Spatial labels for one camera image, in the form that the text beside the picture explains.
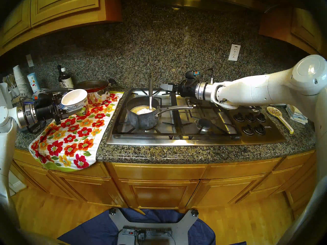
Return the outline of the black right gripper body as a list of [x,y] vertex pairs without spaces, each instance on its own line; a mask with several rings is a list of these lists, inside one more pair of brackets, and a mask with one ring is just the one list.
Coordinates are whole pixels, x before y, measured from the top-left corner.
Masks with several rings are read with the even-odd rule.
[[177,87],[177,93],[181,97],[195,97],[198,79],[184,79]]

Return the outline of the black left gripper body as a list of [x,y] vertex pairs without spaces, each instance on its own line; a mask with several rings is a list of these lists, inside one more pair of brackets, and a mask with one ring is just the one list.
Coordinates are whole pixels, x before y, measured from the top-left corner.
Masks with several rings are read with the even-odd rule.
[[55,120],[56,124],[61,123],[60,104],[61,100],[55,100],[54,93],[40,93],[35,99],[34,110],[38,121],[49,119]]

